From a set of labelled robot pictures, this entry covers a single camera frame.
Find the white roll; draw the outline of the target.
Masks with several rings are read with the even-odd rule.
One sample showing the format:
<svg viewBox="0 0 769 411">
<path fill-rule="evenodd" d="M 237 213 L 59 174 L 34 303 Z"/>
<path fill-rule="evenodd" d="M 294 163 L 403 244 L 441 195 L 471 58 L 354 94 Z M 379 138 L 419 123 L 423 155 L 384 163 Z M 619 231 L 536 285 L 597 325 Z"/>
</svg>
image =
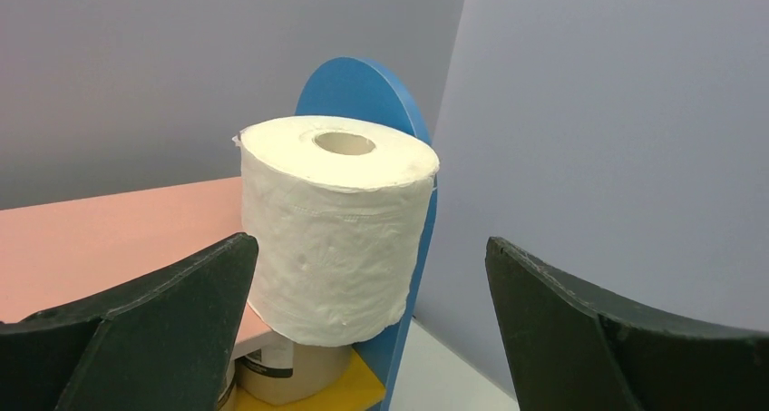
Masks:
<svg viewBox="0 0 769 411">
<path fill-rule="evenodd" d="M 251 125 L 241 152 L 243 230 L 259 245 L 248 304 L 281 336 L 342 347 L 406 310 L 439 159 L 372 122 L 320 115 Z"/>
</svg>

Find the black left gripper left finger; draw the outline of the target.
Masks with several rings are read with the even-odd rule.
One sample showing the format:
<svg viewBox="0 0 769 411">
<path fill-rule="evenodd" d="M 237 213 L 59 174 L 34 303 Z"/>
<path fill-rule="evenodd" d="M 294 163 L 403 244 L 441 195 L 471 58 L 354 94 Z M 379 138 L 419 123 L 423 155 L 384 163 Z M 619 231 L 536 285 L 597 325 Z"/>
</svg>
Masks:
<svg viewBox="0 0 769 411">
<path fill-rule="evenodd" d="M 167 267 L 1 327 L 4 410 L 214 410 L 257 240 L 235 233 Z"/>
</svg>

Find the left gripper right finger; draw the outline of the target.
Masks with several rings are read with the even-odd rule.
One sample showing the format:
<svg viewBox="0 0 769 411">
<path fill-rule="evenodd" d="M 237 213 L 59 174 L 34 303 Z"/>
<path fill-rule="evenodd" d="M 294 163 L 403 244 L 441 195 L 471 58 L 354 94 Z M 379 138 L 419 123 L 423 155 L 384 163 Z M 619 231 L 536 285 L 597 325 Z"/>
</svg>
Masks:
<svg viewBox="0 0 769 411">
<path fill-rule="evenodd" d="M 651 308 L 492 237 L 485 268 L 522 410 L 765 410 L 768 336 Z"/>
</svg>

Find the brown paper roll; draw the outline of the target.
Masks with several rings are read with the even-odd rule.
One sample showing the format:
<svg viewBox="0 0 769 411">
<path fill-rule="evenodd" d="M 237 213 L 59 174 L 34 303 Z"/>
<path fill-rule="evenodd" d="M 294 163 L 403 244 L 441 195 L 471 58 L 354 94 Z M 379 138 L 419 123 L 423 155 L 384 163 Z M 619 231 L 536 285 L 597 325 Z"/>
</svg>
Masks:
<svg viewBox="0 0 769 411">
<path fill-rule="evenodd" d="M 350 346 L 317 347 L 281 339 L 235 362 L 238 385 L 272 406 L 308 398 L 336 382 L 348 369 Z"/>
<path fill-rule="evenodd" d="M 236 409 L 237 383 L 235 373 L 235 362 L 230 361 L 219 392 L 217 411 L 234 411 Z"/>
</svg>

